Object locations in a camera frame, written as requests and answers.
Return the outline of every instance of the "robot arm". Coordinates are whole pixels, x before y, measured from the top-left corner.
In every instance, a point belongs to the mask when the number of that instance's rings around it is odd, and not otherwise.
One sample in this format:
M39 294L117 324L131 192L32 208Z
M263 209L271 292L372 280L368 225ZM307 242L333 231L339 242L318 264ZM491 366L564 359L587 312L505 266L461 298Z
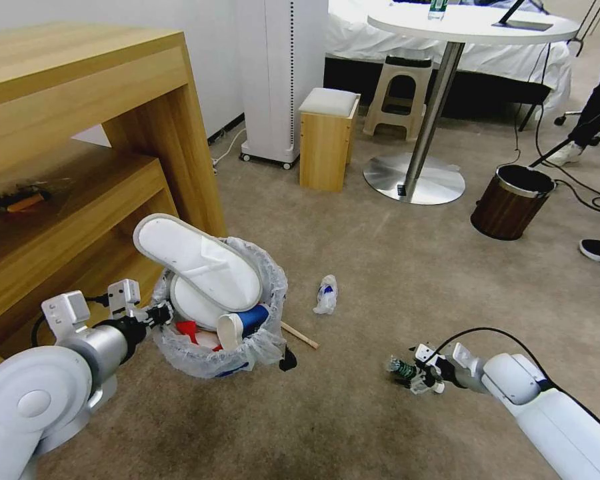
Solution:
M461 343L443 352L431 356L433 351L420 344L411 378L403 376L402 383L416 394L442 393L445 381L490 393L561 478L600 480L600 423L528 358L501 353L484 361Z
M148 330L171 321L168 303L139 309L139 286L109 286L111 318L86 325L89 308L80 291L42 303L56 337L0 364L0 480L33 478L35 458L80 432L115 393L115 372Z

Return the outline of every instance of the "wooden stick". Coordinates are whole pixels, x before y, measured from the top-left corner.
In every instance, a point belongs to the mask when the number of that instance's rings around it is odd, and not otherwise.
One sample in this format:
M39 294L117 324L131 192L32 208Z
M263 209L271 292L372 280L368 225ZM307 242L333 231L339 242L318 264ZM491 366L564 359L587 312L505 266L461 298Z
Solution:
M282 322L282 328L284 330L288 331L294 337L299 338L300 340L302 340L306 344L312 346L314 350L318 350L318 347L320 346L318 343L316 343L313 340L311 340L310 338L304 336L302 333L298 332L298 330L296 330L295 328L288 326L284 322Z

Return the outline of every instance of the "wooden stool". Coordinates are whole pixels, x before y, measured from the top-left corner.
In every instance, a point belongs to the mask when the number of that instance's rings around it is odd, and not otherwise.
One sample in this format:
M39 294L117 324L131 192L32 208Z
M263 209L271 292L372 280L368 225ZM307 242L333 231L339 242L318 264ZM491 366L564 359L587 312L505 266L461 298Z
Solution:
M314 88L300 106L300 185L341 191L360 95Z
M392 97L389 94L391 81L396 77L410 77L415 82L413 100ZM369 106L364 133L373 135L378 123L398 125L407 129L408 141L415 140L420 133L425 110L425 95L431 78L431 60L409 60L400 57L387 57L382 65L382 73L375 89L373 102ZM387 112L387 107L408 107L409 113L400 115Z

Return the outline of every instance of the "round table base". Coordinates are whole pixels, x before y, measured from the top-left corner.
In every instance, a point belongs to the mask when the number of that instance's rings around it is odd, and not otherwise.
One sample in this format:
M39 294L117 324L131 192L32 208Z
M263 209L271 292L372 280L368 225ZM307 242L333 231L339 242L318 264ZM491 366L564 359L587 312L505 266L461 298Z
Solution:
M458 172L458 167L432 157L427 157L420 178L410 185L404 185L410 161L410 153L374 157L365 167L365 180L389 198L417 205L452 202L464 192L465 180Z

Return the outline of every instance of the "white wall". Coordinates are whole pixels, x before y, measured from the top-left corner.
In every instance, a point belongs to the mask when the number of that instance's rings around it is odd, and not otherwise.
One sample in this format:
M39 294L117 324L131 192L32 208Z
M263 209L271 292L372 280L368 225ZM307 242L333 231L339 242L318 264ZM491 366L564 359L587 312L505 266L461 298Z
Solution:
M238 0L0 0L0 30L57 20L183 30L207 136L243 112L237 64ZM80 138L100 143L92 129Z

